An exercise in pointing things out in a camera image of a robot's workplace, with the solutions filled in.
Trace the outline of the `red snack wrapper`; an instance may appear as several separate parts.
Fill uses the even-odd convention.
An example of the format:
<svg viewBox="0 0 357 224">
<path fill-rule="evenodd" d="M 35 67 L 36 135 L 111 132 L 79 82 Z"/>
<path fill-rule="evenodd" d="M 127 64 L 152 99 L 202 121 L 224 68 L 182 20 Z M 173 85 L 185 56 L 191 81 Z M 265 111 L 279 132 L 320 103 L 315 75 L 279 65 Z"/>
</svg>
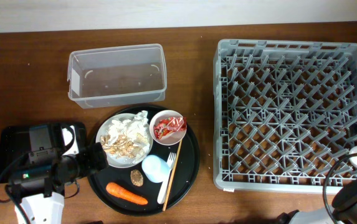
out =
<svg viewBox="0 0 357 224">
<path fill-rule="evenodd" d="M 173 133 L 186 130 L 186 118 L 168 117 L 159 121 L 154 126 L 154 135 L 156 139 L 161 140 Z"/>
</svg>

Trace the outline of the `light blue cup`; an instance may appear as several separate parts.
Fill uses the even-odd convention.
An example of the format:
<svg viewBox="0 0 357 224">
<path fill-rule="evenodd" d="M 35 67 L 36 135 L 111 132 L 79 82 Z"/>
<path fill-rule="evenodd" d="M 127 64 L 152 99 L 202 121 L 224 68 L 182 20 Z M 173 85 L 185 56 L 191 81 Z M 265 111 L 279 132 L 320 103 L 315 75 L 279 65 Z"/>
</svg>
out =
<svg viewBox="0 0 357 224">
<path fill-rule="evenodd" d="M 146 156 L 141 162 L 145 176 L 153 183 L 164 182 L 169 175 L 169 166 L 165 160 L 156 156 Z"/>
</svg>

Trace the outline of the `white tissue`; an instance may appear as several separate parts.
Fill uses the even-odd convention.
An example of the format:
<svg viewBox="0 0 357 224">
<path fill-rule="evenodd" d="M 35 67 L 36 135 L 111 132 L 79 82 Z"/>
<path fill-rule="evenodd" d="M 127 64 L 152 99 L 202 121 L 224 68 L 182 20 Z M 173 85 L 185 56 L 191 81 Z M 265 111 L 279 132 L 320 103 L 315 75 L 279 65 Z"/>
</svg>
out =
<svg viewBox="0 0 357 224">
<path fill-rule="evenodd" d="M 125 135 L 129 140 L 139 144 L 146 153 L 150 149 L 148 134 L 148 112 L 141 111 L 130 119 L 112 119 L 105 135 L 110 135 L 113 143 L 119 135 Z"/>
</svg>

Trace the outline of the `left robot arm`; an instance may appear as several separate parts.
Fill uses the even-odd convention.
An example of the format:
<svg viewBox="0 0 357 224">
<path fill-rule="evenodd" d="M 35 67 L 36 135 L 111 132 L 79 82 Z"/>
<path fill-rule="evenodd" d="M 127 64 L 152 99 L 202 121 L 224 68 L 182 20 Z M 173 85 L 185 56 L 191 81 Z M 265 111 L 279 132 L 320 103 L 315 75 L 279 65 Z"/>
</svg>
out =
<svg viewBox="0 0 357 224">
<path fill-rule="evenodd" d="M 8 197 L 19 223 L 61 223 L 65 186 L 108 166 L 101 144 L 86 145 L 81 123 L 51 123 L 27 130 L 29 145 L 8 167 Z"/>
</svg>

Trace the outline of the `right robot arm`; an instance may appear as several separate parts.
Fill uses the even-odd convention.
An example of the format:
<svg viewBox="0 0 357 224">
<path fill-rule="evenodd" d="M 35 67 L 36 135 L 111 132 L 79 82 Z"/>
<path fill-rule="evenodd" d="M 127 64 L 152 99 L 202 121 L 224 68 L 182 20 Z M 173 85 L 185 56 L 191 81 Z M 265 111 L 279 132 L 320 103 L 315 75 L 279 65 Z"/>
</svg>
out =
<svg viewBox="0 0 357 224">
<path fill-rule="evenodd" d="M 357 133 L 357 122 L 351 126 L 351 130 Z M 337 168 L 345 162 L 350 162 L 357 168 L 357 146 L 351 148 L 350 153 L 336 162 L 328 171 L 322 189 L 324 207 L 312 212 L 294 210 L 290 213 L 282 213 L 274 223 L 357 223 L 357 179 L 344 186 L 334 197 L 332 204 L 327 201 L 327 183 Z"/>
</svg>

